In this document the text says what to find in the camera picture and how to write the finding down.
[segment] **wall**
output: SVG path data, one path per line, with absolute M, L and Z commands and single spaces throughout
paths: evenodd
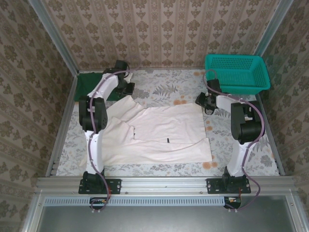
M 72 75 L 26 0 L 0 1 L 0 231 L 17 231 L 44 176 Z
M 44 0 L 81 70 L 117 58 L 204 67 L 208 53 L 252 54 L 279 0 Z
M 295 0 L 263 55 L 263 105 L 287 175 L 309 212 L 309 1 Z

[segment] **green cloth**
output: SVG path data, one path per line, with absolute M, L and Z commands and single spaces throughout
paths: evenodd
M 90 93 L 102 79 L 103 73 L 91 72 L 91 73 L 80 73 L 77 76 L 77 86 L 74 96 L 74 101 L 78 102 L 81 96 Z M 125 95 L 119 94 L 113 90 L 108 97 L 107 101 L 118 101 L 122 99 Z

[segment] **orange stain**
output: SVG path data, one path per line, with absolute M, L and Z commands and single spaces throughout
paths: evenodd
M 181 104 L 180 100 L 175 100 L 174 101 L 174 105 L 180 105 L 180 104 Z
M 203 163 L 203 168 L 204 169 L 210 169 L 211 168 L 211 164 L 209 162 L 204 162 Z
M 212 126 L 206 127 L 206 131 L 212 131 Z
M 218 163 L 217 163 L 217 162 L 212 162 L 212 163 L 211 163 L 211 166 L 212 166 L 213 168 L 216 168 L 216 167 L 218 167 Z

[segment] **damask wallpaper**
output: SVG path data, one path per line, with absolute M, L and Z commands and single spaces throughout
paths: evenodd
M 18 231 L 50 159 L 72 75 L 26 0 L 0 0 L 0 231 Z
M 309 213 L 308 0 L 294 1 L 263 59 L 271 79 L 263 105 L 286 174 L 294 176 Z
M 252 54 L 279 0 L 43 2 L 79 69 L 95 70 L 117 58 L 204 67 L 208 53 Z

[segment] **teal plastic basket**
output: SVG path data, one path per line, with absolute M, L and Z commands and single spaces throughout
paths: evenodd
M 265 63 L 259 56 L 209 54 L 205 59 L 205 69 L 217 72 L 222 92 L 257 94 L 270 88 Z M 214 78 L 214 72 L 206 74 L 207 80 Z

